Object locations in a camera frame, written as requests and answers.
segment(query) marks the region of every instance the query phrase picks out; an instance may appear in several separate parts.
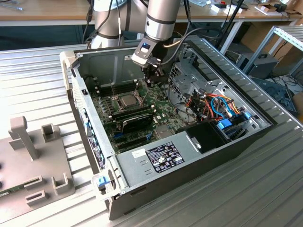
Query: power supply label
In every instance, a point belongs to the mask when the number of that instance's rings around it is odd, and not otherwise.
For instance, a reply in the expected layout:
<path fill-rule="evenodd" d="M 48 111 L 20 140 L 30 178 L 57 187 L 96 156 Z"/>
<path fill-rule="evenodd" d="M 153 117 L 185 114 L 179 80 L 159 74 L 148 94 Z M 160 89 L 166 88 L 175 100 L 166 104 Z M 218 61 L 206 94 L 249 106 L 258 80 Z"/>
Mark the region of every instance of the power supply label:
<path fill-rule="evenodd" d="M 184 162 L 184 159 L 172 142 L 147 150 L 146 155 L 157 173 L 162 173 Z"/>

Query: blue latch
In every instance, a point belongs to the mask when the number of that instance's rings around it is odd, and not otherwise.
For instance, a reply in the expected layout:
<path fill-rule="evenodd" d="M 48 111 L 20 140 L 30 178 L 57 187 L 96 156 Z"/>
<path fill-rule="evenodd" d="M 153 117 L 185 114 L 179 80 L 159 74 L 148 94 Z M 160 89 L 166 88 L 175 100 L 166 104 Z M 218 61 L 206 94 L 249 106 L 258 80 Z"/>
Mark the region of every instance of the blue latch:
<path fill-rule="evenodd" d="M 101 186 L 103 186 L 103 185 L 105 185 L 105 184 L 107 184 L 109 182 L 110 182 L 110 179 L 109 179 L 108 176 L 101 176 L 98 179 L 97 185 L 98 185 L 98 187 L 101 187 Z"/>
<path fill-rule="evenodd" d="M 222 121 L 219 121 L 218 126 L 220 127 L 220 129 L 225 129 L 228 126 L 231 126 L 232 123 L 230 122 L 230 120 L 228 119 L 224 119 Z"/>
<path fill-rule="evenodd" d="M 246 116 L 247 119 L 251 118 L 251 115 L 250 115 L 250 113 L 248 113 L 248 112 L 245 112 L 244 115 Z"/>

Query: metal rack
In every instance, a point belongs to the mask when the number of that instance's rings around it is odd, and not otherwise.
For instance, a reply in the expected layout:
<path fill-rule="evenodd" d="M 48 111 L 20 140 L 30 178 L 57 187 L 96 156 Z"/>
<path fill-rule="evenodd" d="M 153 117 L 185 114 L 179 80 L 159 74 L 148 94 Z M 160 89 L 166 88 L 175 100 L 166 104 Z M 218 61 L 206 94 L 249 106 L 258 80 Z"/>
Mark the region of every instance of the metal rack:
<path fill-rule="evenodd" d="M 268 42 L 273 38 L 274 35 L 278 35 L 281 40 L 285 40 L 301 50 L 303 52 L 303 26 L 273 26 L 265 39 L 262 41 L 256 52 L 253 54 L 250 61 L 247 63 L 245 68 L 243 69 L 244 73 L 247 73 L 251 66 L 253 65 L 254 61 L 257 59 L 259 54 L 262 52 L 264 47 L 268 44 Z M 277 48 L 280 44 L 279 40 L 275 46 L 271 49 L 270 54 Z M 301 59 L 296 66 L 289 72 L 292 75 L 297 68 L 303 63 L 303 59 Z"/>

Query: aluminum profile table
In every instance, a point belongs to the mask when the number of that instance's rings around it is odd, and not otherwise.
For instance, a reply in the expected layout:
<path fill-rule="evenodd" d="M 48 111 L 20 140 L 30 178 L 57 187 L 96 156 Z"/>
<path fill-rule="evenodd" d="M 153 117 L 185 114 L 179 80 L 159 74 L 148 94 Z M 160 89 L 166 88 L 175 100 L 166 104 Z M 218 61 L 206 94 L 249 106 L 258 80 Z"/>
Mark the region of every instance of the aluminum profile table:
<path fill-rule="evenodd" d="M 191 40 L 278 125 L 238 158 L 115 221 L 108 220 L 105 204 L 92 191 L 92 171 L 61 75 L 59 53 L 84 46 L 0 52 L 2 107 L 6 103 L 10 114 L 29 117 L 30 129 L 59 125 L 76 185 L 72 196 L 3 226 L 302 226 L 303 126 L 209 43 Z M 204 62 L 199 68 L 214 77 Z"/>
<path fill-rule="evenodd" d="M 279 41 L 273 46 L 273 48 L 269 51 L 270 54 L 274 52 L 274 50 L 278 47 L 282 40 L 285 40 L 303 51 L 303 26 L 273 26 L 265 39 L 262 41 L 256 52 L 252 55 L 252 58 L 244 67 L 243 72 L 248 73 L 249 69 L 253 65 L 254 61 L 261 54 L 262 50 L 266 47 L 269 41 L 273 38 L 274 35 L 278 35 L 280 37 Z M 292 75 L 303 63 L 303 59 L 301 59 L 295 67 L 289 72 Z"/>

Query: blue cable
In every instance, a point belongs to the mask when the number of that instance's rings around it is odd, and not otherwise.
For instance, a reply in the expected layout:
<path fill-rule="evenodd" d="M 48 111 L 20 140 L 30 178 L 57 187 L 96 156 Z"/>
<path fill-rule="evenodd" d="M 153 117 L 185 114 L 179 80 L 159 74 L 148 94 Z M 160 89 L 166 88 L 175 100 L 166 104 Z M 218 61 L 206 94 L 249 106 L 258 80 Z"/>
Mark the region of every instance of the blue cable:
<path fill-rule="evenodd" d="M 232 114 L 232 116 L 236 115 L 236 113 L 229 107 L 229 105 L 227 104 L 227 102 L 225 101 L 224 98 L 222 98 L 222 97 L 217 97 L 217 98 L 221 99 L 224 102 L 225 106 L 227 107 L 227 109 L 229 110 L 229 112 Z"/>
<path fill-rule="evenodd" d="M 213 109 L 213 111 L 214 111 L 216 114 L 220 115 L 220 116 L 224 119 L 223 114 L 217 112 L 217 111 L 215 110 L 215 108 L 214 108 L 214 99 L 215 99 L 215 98 L 213 98 L 213 99 L 212 99 L 212 102 L 211 102 L 212 109 Z"/>
<path fill-rule="evenodd" d="M 223 117 L 223 119 L 224 119 L 224 116 L 223 116 L 222 114 L 218 113 L 218 112 L 214 109 L 214 99 L 215 99 L 215 98 L 220 99 L 220 100 L 225 104 L 225 106 L 227 107 L 228 111 L 232 114 L 232 116 L 235 116 L 235 115 L 236 115 L 236 113 L 228 106 L 227 102 L 226 102 L 222 97 L 214 97 L 214 98 L 212 99 L 212 102 L 211 102 L 212 109 L 213 109 L 213 111 L 214 111 L 216 114 L 220 115 L 220 116 Z"/>

